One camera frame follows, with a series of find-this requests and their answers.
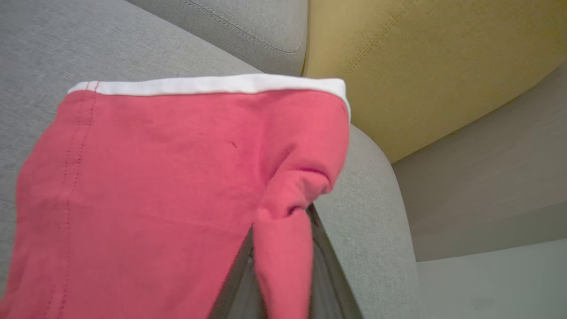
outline yellow upholstery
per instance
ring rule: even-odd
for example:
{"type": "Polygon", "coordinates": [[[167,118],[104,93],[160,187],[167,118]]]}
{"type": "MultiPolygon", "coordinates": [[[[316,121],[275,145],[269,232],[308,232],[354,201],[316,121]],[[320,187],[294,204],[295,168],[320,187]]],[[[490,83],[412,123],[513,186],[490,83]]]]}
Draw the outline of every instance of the yellow upholstery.
{"type": "Polygon", "coordinates": [[[567,0],[310,0],[304,75],[346,81],[353,124],[395,162],[567,57],[567,0]]]}

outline gray fabric upholstery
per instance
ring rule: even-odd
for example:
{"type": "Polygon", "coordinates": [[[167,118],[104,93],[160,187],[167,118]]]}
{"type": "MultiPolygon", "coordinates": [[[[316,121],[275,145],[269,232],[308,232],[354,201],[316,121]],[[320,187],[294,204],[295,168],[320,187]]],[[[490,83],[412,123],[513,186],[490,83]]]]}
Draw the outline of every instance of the gray fabric upholstery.
{"type": "Polygon", "coordinates": [[[352,125],[337,185],[315,207],[365,319],[422,315],[408,219],[392,166],[352,125]]]}
{"type": "Polygon", "coordinates": [[[128,0],[266,73],[300,75],[307,0],[128,0]]]}
{"type": "Polygon", "coordinates": [[[14,238],[23,161],[79,81],[257,73],[123,0],[0,2],[0,295],[14,238]]]}

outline folded fabric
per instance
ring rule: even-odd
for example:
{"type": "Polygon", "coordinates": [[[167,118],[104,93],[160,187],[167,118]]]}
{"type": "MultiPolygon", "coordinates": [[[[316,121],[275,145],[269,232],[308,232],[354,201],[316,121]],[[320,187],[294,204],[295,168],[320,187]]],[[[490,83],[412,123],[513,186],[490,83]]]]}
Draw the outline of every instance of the folded fabric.
{"type": "Polygon", "coordinates": [[[306,318],[348,135],[339,79],[79,83],[20,172],[0,317],[206,318],[253,224],[269,317],[306,318]]]}

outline seam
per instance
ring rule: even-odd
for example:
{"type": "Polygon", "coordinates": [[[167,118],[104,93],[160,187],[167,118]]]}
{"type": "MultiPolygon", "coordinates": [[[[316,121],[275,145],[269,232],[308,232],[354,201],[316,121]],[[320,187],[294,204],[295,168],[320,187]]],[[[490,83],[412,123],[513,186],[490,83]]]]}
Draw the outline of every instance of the seam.
{"type": "MultiPolygon", "coordinates": [[[[87,90],[85,90],[83,92],[83,95],[81,97],[81,106],[84,105],[84,100],[85,100],[85,96],[86,96],[86,92],[87,90]]],[[[69,140],[69,146],[67,147],[67,153],[65,154],[65,167],[63,169],[63,179],[61,181],[61,188],[59,189],[59,193],[57,195],[57,198],[59,198],[61,196],[61,194],[63,194],[63,187],[65,186],[65,181],[67,180],[67,169],[69,167],[69,154],[71,153],[71,146],[73,145],[73,141],[75,140],[75,137],[77,136],[77,133],[79,132],[79,127],[81,126],[81,117],[79,116],[79,119],[77,121],[77,125],[75,127],[75,130],[73,132],[73,134],[71,135],[71,140],[69,140]]],[[[59,231],[61,229],[61,223],[57,223],[57,231],[59,231]]],[[[47,308],[45,309],[45,312],[43,314],[43,318],[47,318],[47,314],[49,313],[49,309],[51,308],[51,304],[53,303],[53,295],[55,294],[55,281],[53,281],[51,283],[51,290],[49,292],[49,299],[47,301],[47,308]]]]}
{"type": "Polygon", "coordinates": [[[95,95],[93,97],[90,114],[88,116],[87,129],[86,129],[86,132],[84,133],[83,140],[81,141],[81,145],[79,146],[77,172],[75,174],[73,186],[71,188],[71,191],[69,192],[69,196],[67,196],[67,202],[65,204],[65,206],[66,206],[66,224],[67,224],[67,238],[66,238],[67,264],[65,266],[65,279],[64,279],[63,297],[61,298],[61,303],[59,305],[59,314],[57,315],[58,319],[63,319],[63,311],[65,310],[65,305],[67,304],[67,293],[68,293],[67,290],[69,288],[69,271],[70,271],[69,265],[70,265],[70,262],[71,262],[71,197],[73,196],[73,193],[75,193],[75,189],[77,187],[77,180],[79,179],[79,173],[81,172],[80,168],[81,168],[82,157],[83,157],[84,143],[87,140],[88,133],[91,130],[92,114],[94,113],[95,104],[96,104],[96,95],[97,95],[96,89],[99,87],[99,83],[100,82],[97,82],[96,86],[95,86],[95,90],[94,90],[95,95]]]}
{"type": "Polygon", "coordinates": [[[242,31],[244,31],[244,32],[246,32],[246,33],[248,33],[248,34],[254,36],[256,39],[262,41],[263,43],[268,44],[268,45],[270,45],[270,46],[273,47],[273,48],[280,49],[280,50],[282,50],[282,51],[287,52],[287,51],[286,51],[285,49],[283,49],[282,47],[279,47],[279,46],[277,46],[277,45],[271,43],[270,41],[264,39],[263,37],[261,37],[261,36],[255,34],[254,32],[252,32],[252,31],[250,31],[250,30],[244,28],[243,26],[239,25],[237,22],[232,21],[230,18],[228,18],[228,17],[222,15],[220,12],[216,12],[213,8],[207,7],[205,4],[203,4],[203,3],[199,2],[199,1],[196,1],[196,0],[192,0],[191,2],[193,2],[193,3],[195,3],[195,4],[197,4],[197,5],[201,6],[201,7],[203,7],[204,9],[206,9],[206,10],[209,11],[210,13],[216,15],[217,17],[223,19],[224,21],[226,21],[226,22],[232,24],[233,26],[235,26],[235,27],[241,29],[242,31]]]}
{"type": "Polygon", "coordinates": [[[412,0],[410,2],[406,2],[405,5],[402,7],[401,11],[397,13],[392,19],[390,19],[386,25],[383,27],[382,31],[376,34],[362,49],[362,51],[351,60],[349,64],[347,64],[344,71],[340,73],[339,77],[344,77],[349,72],[351,72],[359,63],[362,61],[370,52],[370,49],[379,42],[386,33],[396,25],[396,23],[411,9],[415,6],[418,0],[412,0]]]}
{"type": "Polygon", "coordinates": [[[247,40],[252,40],[253,42],[260,44],[262,47],[264,47],[268,50],[271,50],[276,54],[294,55],[294,54],[297,54],[299,49],[301,49],[303,47],[303,41],[301,41],[300,45],[297,48],[293,49],[292,51],[287,51],[287,50],[281,49],[279,47],[276,47],[276,46],[270,44],[269,42],[265,41],[261,37],[256,36],[254,33],[247,31],[244,28],[241,28],[236,23],[234,23],[230,20],[227,20],[224,16],[219,15],[214,10],[209,9],[209,8],[201,5],[200,3],[196,3],[196,2],[193,2],[193,1],[190,1],[190,0],[180,0],[180,1],[185,2],[189,6],[197,9],[198,11],[203,12],[204,14],[209,16],[210,18],[213,18],[214,20],[216,20],[220,24],[228,27],[230,30],[244,36],[247,40]]]}

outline wall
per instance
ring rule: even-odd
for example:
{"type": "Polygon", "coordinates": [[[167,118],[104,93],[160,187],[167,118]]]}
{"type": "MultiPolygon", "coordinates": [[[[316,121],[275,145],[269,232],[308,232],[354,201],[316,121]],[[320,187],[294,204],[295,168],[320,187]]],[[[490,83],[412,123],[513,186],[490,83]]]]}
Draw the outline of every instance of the wall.
{"type": "Polygon", "coordinates": [[[417,268],[430,319],[567,318],[567,240],[417,268]]]}
{"type": "Polygon", "coordinates": [[[567,238],[567,64],[393,168],[418,261],[567,238]]]}

